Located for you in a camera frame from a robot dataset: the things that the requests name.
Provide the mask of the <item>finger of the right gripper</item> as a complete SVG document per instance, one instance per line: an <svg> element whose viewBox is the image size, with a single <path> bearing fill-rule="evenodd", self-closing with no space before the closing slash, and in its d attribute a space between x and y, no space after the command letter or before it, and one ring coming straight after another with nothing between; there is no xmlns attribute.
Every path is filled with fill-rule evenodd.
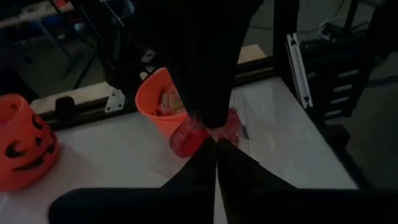
<svg viewBox="0 0 398 224"><path fill-rule="evenodd" d="M220 128L228 119L229 99L236 76L241 46L225 49L211 59L209 128Z"/></svg>
<svg viewBox="0 0 398 224"><path fill-rule="evenodd" d="M209 126L205 109L205 73L209 49L189 49L182 46L167 48L167 68L183 104L192 118Z"/></svg>

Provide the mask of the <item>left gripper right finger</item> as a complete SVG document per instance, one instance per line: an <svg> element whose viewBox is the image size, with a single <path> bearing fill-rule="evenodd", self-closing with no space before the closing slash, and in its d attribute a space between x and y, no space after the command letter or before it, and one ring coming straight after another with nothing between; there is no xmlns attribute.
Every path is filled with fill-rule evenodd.
<svg viewBox="0 0 398 224"><path fill-rule="evenodd" d="M222 189L295 189L226 139L217 143L217 162Z"/></svg>

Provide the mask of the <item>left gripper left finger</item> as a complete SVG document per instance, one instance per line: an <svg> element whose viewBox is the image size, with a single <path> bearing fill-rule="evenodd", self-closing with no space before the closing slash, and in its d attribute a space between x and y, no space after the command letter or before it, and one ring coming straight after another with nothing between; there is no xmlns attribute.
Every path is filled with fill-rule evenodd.
<svg viewBox="0 0 398 224"><path fill-rule="evenodd" d="M216 181L216 143L206 138L194 155L162 189L214 189Z"/></svg>

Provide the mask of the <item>red gummy fish candy pack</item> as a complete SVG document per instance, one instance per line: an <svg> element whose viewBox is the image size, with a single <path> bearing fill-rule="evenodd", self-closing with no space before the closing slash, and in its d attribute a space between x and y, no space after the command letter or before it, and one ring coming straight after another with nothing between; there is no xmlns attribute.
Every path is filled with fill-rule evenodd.
<svg viewBox="0 0 398 224"><path fill-rule="evenodd" d="M239 146L241 121L234 108L229 109L226 124L221 128L210 130L193 118L187 118L170 137L170 147L176 155L186 158L194 155L206 138L215 141L229 140L234 146Z"/></svg>

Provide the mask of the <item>black clamp knob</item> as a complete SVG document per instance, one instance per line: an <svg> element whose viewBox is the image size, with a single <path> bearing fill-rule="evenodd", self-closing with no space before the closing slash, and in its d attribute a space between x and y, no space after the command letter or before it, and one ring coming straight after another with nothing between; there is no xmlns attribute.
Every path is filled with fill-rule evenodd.
<svg viewBox="0 0 398 224"><path fill-rule="evenodd" d="M57 98L55 101L55 117L59 121L67 121L77 115L75 101L70 96Z"/></svg>

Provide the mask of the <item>silver aluminium bracket strip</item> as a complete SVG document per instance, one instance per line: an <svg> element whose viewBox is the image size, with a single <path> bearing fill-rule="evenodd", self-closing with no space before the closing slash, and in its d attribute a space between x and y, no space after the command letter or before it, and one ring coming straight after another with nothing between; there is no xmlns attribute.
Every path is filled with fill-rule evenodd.
<svg viewBox="0 0 398 224"><path fill-rule="evenodd" d="M312 108L312 96L296 33L287 34L286 46L297 99L304 109Z"/></svg>

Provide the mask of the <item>white corner bracket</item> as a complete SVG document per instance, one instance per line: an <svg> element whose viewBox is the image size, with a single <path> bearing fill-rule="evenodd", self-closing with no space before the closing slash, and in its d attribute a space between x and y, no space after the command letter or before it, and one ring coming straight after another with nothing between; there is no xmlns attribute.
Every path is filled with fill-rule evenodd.
<svg viewBox="0 0 398 224"><path fill-rule="evenodd" d="M111 87L111 91L104 109L105 113L121 111L124 108L125 96L121 90Z"/></svg>

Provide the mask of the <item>orange jack-o-lantern bucket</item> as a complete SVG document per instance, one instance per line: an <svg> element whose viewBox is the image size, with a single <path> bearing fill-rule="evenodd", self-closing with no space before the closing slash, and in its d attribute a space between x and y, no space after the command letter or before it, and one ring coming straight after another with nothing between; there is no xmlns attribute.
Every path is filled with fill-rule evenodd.
<svg viewBox="0 0 398 224"><path fill-rule="evenodd" d="M0 192L29 186L58 159L50 126L18 94L0 96Z"/></svg>
<svg viewBox="0 0 398 224"><path fill-rule="evenodd" d="M158 99L163 88L173 85L172 78L166 68L160 68L148 76L140 85L135 96L138 111L151 120L156 128L167 138L187 119L186 111L170 116L157 116Z"/></svg>

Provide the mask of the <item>green sour candy pack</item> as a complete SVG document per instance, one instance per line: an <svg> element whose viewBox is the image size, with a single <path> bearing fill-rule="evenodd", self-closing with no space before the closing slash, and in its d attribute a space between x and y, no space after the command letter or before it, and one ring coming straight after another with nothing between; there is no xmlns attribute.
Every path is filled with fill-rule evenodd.
<svg viewBox="0 0 398 224"><path fill-rule="evenodd" d="M159 112L162 116L172 116L184 111L185 107L176 89L170 89L161 94Z"/></svg>

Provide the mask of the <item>black slotted equipment box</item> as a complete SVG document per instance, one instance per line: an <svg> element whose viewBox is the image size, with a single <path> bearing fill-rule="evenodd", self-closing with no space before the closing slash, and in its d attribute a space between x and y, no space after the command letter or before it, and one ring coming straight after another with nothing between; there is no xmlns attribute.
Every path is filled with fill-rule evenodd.
<svg viewBox="0 0 398 224"><path fill-rule="evenodd" d="M300 44L314 110L324 119L350 117L373 64L365 40L308 40Z"/></svg>

